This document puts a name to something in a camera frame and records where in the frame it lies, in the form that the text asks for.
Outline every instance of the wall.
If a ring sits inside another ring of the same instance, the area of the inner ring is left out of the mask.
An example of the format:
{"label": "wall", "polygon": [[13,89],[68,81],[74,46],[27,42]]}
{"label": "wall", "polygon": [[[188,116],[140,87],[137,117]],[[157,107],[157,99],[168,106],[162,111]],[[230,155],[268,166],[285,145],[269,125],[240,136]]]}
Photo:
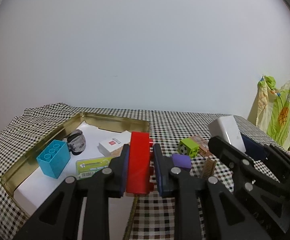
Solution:
{"label": "wall", "polygon": [[290,79],[282,0],[0,4],[0,131],[56,102],[247,118],[263,74]]}

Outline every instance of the screw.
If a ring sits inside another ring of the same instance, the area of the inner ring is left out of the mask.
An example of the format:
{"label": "screw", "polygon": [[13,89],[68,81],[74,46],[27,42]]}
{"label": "screw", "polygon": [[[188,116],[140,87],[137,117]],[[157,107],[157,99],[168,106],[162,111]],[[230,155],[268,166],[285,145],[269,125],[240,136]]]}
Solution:
{"label": "screw", "polygon": [[253,185],[250,184],[249,182],[247,182],[247,183],[245,183],[245,189],[246,189],[247,191],[252,191],[252,189],[253,189]]}
{"label": "screw", "polygon": [[106,175],[111,174],[112,173],[112,169],[111,168],[104,168],[104,169],[102,169],[102,173],[106,174]]}
{"label": "screw", "polygon": [[179,174],[179,173],[181,173],[181,169],[179,167],[173,167],[173,168],[171,168],[171,173]]}
{"label": "screw", "polygon": [[73,176],[69,176],[65,179],[65,182],[67,184],[71,184],[71,183],[75,182],[75,178]]}
{"label": "screw", "polygon": [[245,164],[246,166],[249,166],[250,165],[250,162],[246,159],[242,160],[243,164]]}
{"label": "screw", "polygon": [[210,176],[208,178],[208,182],[211,183],[211,184],[216,184],[218,182],[218,179],[214,176]]}

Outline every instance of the black and white checkered cloth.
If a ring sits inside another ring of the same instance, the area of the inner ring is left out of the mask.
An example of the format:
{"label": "black and white checkered cloth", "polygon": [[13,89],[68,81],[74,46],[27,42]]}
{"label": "black and white checkered cloth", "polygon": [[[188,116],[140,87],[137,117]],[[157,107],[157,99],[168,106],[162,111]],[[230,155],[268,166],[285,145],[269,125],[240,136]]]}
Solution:
{"label": "black and white checkered cloth", "polygon": [[[154,142],[160,143],[166,156],[177,153],[181,139],[193,135],[210,138],[207,125],[222,114],[197,114],[183,112],[99,109],[70,107],[58,103],[43,107],[26,109],[22,116],[15,117],[0,133],[0,178],[30,148],[60,124],[80,112],[110,114],[150,122],[150,135]],[[242,117],[235,116],[240,131],[259,143],[274,143],[265,133]],[[191,174],[199,176],[205,158],[200,155],[192,160]],[[256,168],[268,176],[273,174],[261,162]],[[229,169],[219,161],[214,175],[232,192],[233,180]],[[202,209],[198,201],[199,213]],[[26,222],[26,215],[9,198],[0,184],[0,235],[3,239],[12,239],[17,230]],[[204,222],[201,220],[203,239]],[[131,239],[174,239],[174,199],[159,197],[156,191],[139,199]]]}

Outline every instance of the purple block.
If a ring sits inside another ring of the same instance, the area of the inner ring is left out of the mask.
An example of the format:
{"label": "purple block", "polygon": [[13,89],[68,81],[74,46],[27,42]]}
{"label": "purple block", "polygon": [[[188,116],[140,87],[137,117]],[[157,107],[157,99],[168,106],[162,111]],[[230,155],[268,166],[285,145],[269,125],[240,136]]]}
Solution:
{"label": "purple block", "polygon": [[172,154],[172,160],[176,167],[179,167],[188,172],[190,172],[192,169],[192,162],[188,155]]}

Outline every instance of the wooden comb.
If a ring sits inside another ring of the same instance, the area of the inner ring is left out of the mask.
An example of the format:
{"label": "wooden comb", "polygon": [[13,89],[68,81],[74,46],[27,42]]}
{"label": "wooden comb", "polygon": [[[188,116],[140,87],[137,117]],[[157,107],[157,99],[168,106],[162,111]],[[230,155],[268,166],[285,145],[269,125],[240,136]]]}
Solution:
{"label": "wooden comb", "polygon": [[217,161],[212,161],[210,157],[207,158],[203,170],[201,172],[201,178],[207,179],[208,177],[213,176],[216,162]]}

